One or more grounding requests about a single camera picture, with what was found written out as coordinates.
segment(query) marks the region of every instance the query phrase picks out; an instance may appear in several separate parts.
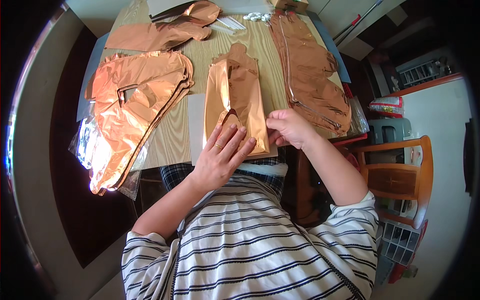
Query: white plastic stick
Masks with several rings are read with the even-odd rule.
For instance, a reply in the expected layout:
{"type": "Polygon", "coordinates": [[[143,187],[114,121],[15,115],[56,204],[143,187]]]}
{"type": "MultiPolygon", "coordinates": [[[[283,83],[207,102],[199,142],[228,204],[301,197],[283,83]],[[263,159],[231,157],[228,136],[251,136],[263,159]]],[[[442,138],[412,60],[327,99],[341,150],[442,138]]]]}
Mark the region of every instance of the white plastic stick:
{"type": "Polygon", "coordinates": [[[240,23],[239,21],[237,21],[236,19],[230,17],[230,19],[232,19],[232,21],[236,24],[238,24],[238,26],[241,28],[241,29],[247,29],[245,26],[243,26],[242,23],[240,23]]]}
{"type": "Polygon", "coordinates": [[[218,26],[218,25],[215,25],[215,24],[210,24],[209,27],[212,28],[213,30],[225,32],[226,34],[229,34],[229,35],[233,35],[235,33],[235,31],[233,31],[233,30],[230,30],[228,28],[218,26]]]}
{"type": "Polygon", "coordinates": [[[224,19],[224,18],[217,18],[217,20],[218,20],[219,22],[221,22],[221,23],[222,23],[223,25],[225,25],[225,26],[228,26],[228,27],[230,27],[230,28],[234,28],[234,27],[232,27],[231,24],[229,24],[228,21],[227,21],[226,19],[224,19]]]}

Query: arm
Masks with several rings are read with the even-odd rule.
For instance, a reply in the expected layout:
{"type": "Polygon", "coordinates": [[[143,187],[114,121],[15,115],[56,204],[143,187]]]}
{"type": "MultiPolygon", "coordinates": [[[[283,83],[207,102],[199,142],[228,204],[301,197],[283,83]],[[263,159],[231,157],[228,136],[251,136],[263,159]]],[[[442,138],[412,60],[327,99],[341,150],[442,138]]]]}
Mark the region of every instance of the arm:
{"type": "Polygon", "coordinates": [[[253,150],[255,138],[251,138],[235,153],[246,135],[245,127],[237,130],[233,124],[217,139],[221,131],[222,126],[218,125],[200,154],[193,172],[144,212],[135,222],[132,231],[140,235],[154,232],[168,238],[207,192],[218,189],[228,182],[233,171],[253,150]]]}
{"type": "Polygon", "coordinates": [[[291,144],[308,157],[336,205],[360,202],[368,192],[361,174],[293,109],[271,112],[267,118],[269,142],[291,144]]]}

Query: striped shirt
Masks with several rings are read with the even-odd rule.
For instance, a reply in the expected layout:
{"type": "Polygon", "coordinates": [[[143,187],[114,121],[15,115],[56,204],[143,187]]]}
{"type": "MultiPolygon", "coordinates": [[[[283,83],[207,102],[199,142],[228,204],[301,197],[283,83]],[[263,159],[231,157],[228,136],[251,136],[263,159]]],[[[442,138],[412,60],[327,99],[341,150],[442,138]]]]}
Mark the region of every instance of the striped shirt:
{"type": "Polygon", "coordinates": [[[368,299],[377,265],[371,192],[331,206],[321,225],[294,224],[274,191],[234,174],[193,209],[171,246],[129,232],[122,274],[130,299],[368,299]]]}

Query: box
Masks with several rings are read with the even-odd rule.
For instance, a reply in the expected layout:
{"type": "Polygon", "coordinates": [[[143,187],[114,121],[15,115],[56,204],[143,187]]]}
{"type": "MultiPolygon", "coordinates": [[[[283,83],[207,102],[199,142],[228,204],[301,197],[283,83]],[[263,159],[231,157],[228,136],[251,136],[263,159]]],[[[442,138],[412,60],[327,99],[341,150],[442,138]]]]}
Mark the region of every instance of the box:
{"type": "Polygon", "coordinates": [[[286,9],[287,6],[296,7],[295,11],[304,13],[307,10],[308,2],[307,0],[270,0],[270,2],[276,8],[286,9]]]}

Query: plastic bag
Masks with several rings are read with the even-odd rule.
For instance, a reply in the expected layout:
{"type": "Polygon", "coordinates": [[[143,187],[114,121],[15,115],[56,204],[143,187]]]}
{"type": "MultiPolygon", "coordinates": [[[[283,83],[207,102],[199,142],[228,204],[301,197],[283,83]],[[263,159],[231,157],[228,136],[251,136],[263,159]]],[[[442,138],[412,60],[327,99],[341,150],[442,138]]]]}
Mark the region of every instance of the plastic bag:
{"type": "Polygon", "coordinates": [[[352,134],[364,134],[370,131],[368,126],[367,118],[363,113],[363,109],[360,105],[360,102],[357,96],[348,99],[352,111],[352,124],[350,125],[349,132],[352,134]]]}
{"type": "Polygon", "coordinates": [[[391,118],[403,118],[403,114],[405,113],[402,97],[376,98],[368,107],[370,110],[391,118]]]}
{"type": "MultiPolygon", "coordinates": [[[[101,142],[101,133],[95,121],[93,114],[94,105],[90,107],[89,116],[80,122],[77,134],[73,137],[68,150],[75,155],[78,161],[89,170],[92,167],[92,157],[94,149],[101,142]]],[[[141,170],[144,168],[146,156],[148,153],[148,145],[150,138],[145,142],[139,155],[137,156],[133,167],[131,168],[124,183],[118,188],[119,192],[134,200],[137,197],[138,188],[140,186],[141,170]]]]}

